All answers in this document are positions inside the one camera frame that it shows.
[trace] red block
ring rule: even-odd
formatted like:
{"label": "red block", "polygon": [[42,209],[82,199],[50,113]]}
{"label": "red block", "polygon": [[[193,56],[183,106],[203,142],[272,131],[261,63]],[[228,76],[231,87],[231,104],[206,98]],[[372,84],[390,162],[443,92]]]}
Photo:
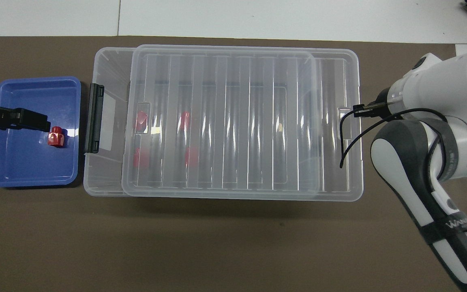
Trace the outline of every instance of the red block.
{"label": "red block", "polygon": [[48,145],[55,147],[64,146],[64,135],[61,127],[55,126],[51,129],[51,132],[48,133]]}

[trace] white label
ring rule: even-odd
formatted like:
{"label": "white label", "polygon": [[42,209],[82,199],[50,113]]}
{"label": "white label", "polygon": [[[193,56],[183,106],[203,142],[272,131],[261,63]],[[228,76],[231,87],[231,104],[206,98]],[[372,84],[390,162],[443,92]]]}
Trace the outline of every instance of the white label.
{"label": "white label", "polygon": [[113,144],[113,128],[115,126],[116,101],[104,93],[104,105],[102,106],[102,125],[100,127],[99,148],[111,151]]}

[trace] black handle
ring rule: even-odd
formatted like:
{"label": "black handle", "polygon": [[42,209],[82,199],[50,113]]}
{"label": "black handle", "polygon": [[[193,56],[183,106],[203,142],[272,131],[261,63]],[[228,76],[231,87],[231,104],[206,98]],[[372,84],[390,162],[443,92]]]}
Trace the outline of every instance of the black handle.
{"label": "black handle", "polygon": [[98,153],[100,127],[102,125],[102,106],[104,105],[104,86],[91,83],[89,88],[88,124],[86,128],[85,153]]}

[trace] storage box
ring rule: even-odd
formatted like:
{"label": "storage box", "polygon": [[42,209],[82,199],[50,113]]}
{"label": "storage box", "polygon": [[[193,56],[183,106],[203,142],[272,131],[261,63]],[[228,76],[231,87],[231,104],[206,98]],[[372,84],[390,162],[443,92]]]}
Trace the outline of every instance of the storage box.
{"label": "storage box", "polygon": [[[338,123],[359,103],[358,81],[358,59],[343,49],[104,48],[93,76],[105,86],[100,150],[86,154],[85,188],[100,196],[357,200],[361,146],[340,170]],[[358,120],[348,120],[344,136],[359,132]]]}

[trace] transparent lid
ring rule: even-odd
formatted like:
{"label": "transparent lid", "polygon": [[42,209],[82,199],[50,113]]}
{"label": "transparent lid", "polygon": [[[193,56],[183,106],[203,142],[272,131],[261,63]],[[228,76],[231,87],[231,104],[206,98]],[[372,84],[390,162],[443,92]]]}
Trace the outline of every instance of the transparent lid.
{"label": "transparent lid", "polygon": [[[356,57],[345,52],[350,51],[322,52],[329,60],[338,54],[343,84],[348,65],[343,60],[350,63]],[[326,189],[325,172],[337,163],[329,160],[326,168],[324,155],[335,156],[332,133],[337,135],[337,126],[325,133],[326,109],[332,105],[323,102],[323,87],[330,85],[319,76],[318,54],[294,48],[137,48],[125,132],[124,191],[135,196],[265,200],[325,200],[324,195],[340,192],[351,197],[337,201],[359,198],[359,147],[359,165],[358,155],[349,157],[349,168],[356,167],[356,187],[349,183],[353,171],[345,170],[343,186]],[[357,78],[357,59],[353,63]],[[331,116],[336,118],[352,103],[344,95]],[[349,139],[359,124],[350,127]],[[329,149],[326,138],[332,141]]]}

